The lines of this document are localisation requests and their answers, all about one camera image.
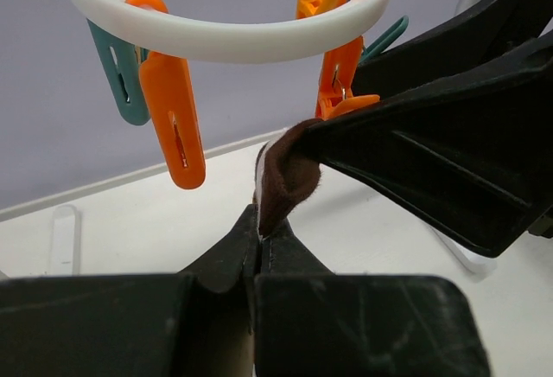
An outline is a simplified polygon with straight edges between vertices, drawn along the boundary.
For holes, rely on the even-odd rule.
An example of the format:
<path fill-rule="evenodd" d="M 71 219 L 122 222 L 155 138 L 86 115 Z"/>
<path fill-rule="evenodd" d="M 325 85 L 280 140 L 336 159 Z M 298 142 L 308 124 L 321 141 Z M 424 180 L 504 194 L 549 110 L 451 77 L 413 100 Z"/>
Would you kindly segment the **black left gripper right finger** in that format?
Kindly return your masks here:
<path fill-rule="evenodd" d="M 330 272 L 282 223 L 255 278 L 259 376 L 488 376 L 471 307 L 445 278 Z"/>

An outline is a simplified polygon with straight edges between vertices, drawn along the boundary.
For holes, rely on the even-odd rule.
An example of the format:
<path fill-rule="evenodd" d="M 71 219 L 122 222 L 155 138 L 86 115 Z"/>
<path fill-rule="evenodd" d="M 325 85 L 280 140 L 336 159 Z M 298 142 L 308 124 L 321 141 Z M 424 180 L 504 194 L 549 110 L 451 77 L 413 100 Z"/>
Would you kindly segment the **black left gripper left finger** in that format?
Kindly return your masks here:
<path fill-rule="evenodd" d="M 252 375 L 255 221 L 177 273 L 3 281 L 2 375 Z"/>

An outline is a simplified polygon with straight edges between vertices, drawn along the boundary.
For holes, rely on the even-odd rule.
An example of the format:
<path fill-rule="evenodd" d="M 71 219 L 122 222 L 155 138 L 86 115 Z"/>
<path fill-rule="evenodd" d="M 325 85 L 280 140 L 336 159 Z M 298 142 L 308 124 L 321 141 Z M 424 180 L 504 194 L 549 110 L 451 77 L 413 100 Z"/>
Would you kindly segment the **orange brown sock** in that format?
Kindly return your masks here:
<path fill-rule="evenodd" d="M 252 202 L 257 205 L 257 235 L 270 236 L 290 212 L 319 185 L 320 165 L 298 146 L 304 132 L 320 123 L 310 118 L 290 127 L 265 144 L 257 154 Z"/>

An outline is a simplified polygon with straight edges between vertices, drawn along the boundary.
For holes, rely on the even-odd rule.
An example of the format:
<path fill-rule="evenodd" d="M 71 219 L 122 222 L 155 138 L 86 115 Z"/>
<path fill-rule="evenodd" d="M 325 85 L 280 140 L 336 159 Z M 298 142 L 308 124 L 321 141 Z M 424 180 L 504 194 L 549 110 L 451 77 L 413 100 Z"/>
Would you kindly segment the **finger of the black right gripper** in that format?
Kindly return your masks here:
<path fill-rule="evenodd" d="M 552 206 L 552 45 L 316 124 L 298 146 L 495 258 Z"/>
<path fill-rule="evenodd" d="M 552 0 L 481 0 L 445 23 L 358 66 L 355 95 L 394 96 L 463 73 L 541 35 Z"/>

